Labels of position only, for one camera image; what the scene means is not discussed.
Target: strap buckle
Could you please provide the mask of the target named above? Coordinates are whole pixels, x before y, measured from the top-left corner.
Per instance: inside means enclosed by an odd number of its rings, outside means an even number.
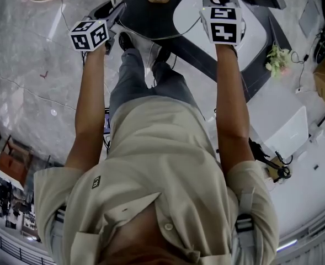
[[[237,217],[236,220],[236,231],[240,232],[247,232],[254,230],[254,221],[253,217],[250,214],[241,214]]]

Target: shirt button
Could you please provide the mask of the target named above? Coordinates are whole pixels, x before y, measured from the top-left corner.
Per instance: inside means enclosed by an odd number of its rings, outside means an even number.
[[[173,225],[172,225],[171,223],[167,223],[167,224],[165,224],[164,229],[165,229],[166,231],[170,231],[170,230],[173,229]]]

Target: shirt logo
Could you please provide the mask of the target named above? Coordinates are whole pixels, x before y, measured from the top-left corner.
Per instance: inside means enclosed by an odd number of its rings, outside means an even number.
[[[94,179],[94,182],[92,183],[92,189],[98,187],[100,185],[101,176],[98,176]]]

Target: man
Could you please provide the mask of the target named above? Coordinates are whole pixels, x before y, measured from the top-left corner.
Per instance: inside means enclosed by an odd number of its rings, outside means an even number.
[[[231,264],[232,233],[244,208],[239,200],[251,189],[257,260],[269,264],[277,219],[248,145],[234,49],[216,45],[220,168],[183,76],[166,63],[170,53],[160,50],[152,66],[157,85],[148,89],[142,58],[126,33],[119,44],[124,53],[110,99],[106,160],[99,164],[103,46],[86,60],[65,167],[35,174],[37,226],[50,255],[58,265]]]

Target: shoe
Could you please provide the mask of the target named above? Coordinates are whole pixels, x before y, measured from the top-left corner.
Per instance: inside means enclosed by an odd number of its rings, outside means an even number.
[[[127,51],[130,48],[135,48],[133,42],[131,42],[128,33],[126,32],[119,34],[118,42],[119,46],[123,49],[123,51]]]
[[[160,48],[160,51],[158,52],[158,55],[155,59],[155,62],[152,65],[152,67],[159,62],[166,62],[168,60],[168,58],[170,57],[170,55],[171,55],[171,51],[169,51],[163,47]]]

